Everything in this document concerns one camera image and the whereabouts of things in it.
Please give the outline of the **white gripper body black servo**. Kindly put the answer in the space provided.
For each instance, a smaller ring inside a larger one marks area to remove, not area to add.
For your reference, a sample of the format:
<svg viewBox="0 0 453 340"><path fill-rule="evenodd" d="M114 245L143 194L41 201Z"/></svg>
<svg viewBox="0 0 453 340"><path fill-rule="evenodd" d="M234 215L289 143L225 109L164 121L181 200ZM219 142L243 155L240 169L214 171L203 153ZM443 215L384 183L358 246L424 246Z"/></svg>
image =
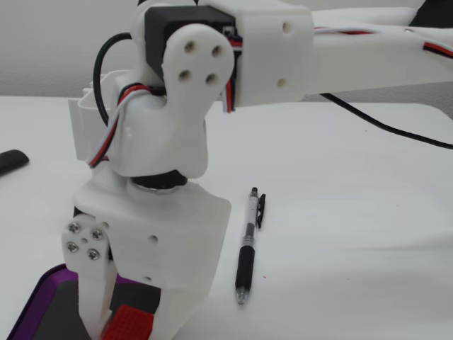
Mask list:
<svg viewBox="0 0 453 340"><path fill-rule="evenodd" d="M144 190L110 169L74 194L74 205L102 227L107 257L126 279L161 289L209 289L217 270L231 203L189 182Z"/></svg>

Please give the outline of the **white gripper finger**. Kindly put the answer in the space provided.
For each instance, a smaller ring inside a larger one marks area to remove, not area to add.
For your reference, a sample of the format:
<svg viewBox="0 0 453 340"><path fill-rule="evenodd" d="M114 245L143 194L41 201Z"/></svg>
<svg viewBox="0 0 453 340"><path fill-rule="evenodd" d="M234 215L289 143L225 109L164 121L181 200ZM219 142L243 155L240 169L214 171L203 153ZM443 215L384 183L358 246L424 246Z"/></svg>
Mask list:
<svg viewBox="0 0 453 340"><path fill-rule="evenodd" d="M206 300L212 283L212 279L154 283L161 294L154 314L153 339L172 339Z"/></svg>
<svg viewBox="0 0 453 340"><path fill-rule="evenodd" d="M101 223L90 215L71 219L62 232L67 268L78 276L79 316L91 339L101 339L110 321L117 270Z"/></svg>

